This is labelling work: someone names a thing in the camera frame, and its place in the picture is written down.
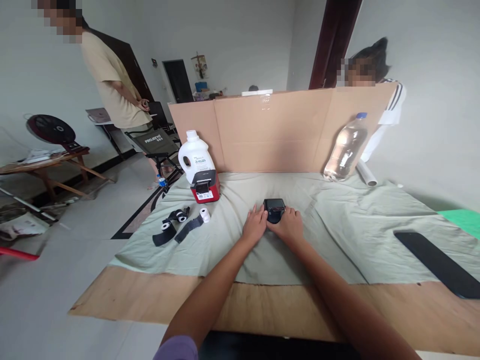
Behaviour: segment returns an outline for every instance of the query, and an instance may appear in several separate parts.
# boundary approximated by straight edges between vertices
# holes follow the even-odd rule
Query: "woman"
[[[386,37],[382,37],[372,46],[360,50],[350,59],[348,67],[346,83],[349,86],[371,86],[375,83],[392,83],[396,82],[396,89],[393,93],[388,105],[383,112],[375,133],[371,136],[361,159],[366,162],[370,159],[375,148],[379,145],[380,140],[384,136],[389,127],[400,123],[400,115],[402,113],[402,104],[407,97],[407,89],[405,86],[390,78],[386,78],[390,66],[387,65],[387,44]]]
[[[277,224],[269,223],[267,216],[263,205],[259,211],[255,205],[248,212],[241,238],[177,311],[154,360],[198,359],[197,351],[217,321],[240,267],[266,228],[282,239],[303,263],[334,319],[363,359],[420,359],[305,240],[299,211],[286,206]]]

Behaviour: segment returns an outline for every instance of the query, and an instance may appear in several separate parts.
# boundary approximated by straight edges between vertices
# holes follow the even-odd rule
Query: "hand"
[[[246,216],[245,225],[243,225],[243,234],[240,239],[250,242],[255,246],[267,228],[268,211],[264,210],[264,206],[260,206],[257,211],[257,205]]]
[[[280,221],[276,224],[267,221],[266,227],[282,239],[292,251],[305,240],[302,215],[300,211],[295,211],[293,207],[285,206],[285,212]]]
[[[142,109],[143,111],[146,111],[146,112],[150,111],[149,101],[147,99],[140,99],[136,104],[136,106]]]

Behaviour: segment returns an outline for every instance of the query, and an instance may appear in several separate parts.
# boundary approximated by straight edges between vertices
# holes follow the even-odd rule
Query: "gray floor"
[[[107,172],[92,201],[71,205],[61,222],[16,249],[41,252],[26,262],[0,256],[0,359],[151,359],[165,325],[68,316],[67,311],[127,240],[112,235],[152,194],[141,155]],[[423,359],[474,359],[421,352]]]

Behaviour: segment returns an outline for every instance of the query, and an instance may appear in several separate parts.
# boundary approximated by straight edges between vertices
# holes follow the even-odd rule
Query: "camping chair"
[[[160,101],[150,101],[148,103],[148,107],[150,108],[149,113],[153,120],[155,129],[162,128],[172,138],[174,142],[179,143],[180,139],[177,133],[177,129],[171,122],[167,121],[164,109],[162,108],[162,104],[160,103]]]
[[[172,166],[175,170],[166,179],[167,185],[165,186],[165,192],[169,190],[169,183],[178,174],[183,174],[184,171],[179,168],[179,165],[175,161],[172,161],[171,157],[179,152],[179,147],[175,142],[167,135],[167,133],[159,128],[154,129],[153,126],[149,127],[145,131],[125,131],[130,139],[143,150],[145,156],[149,159],[154,159],[158,173],[162,176],[162,167]]]

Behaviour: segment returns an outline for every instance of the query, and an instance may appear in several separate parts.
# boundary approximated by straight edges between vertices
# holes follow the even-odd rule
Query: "cardboard backdrop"
[[[196,130],[220,173],[322,172],[338,133],[357,113],[368,113],[370,139],[396,86],[277,92],[168,106],[182,144],[186,131]]]

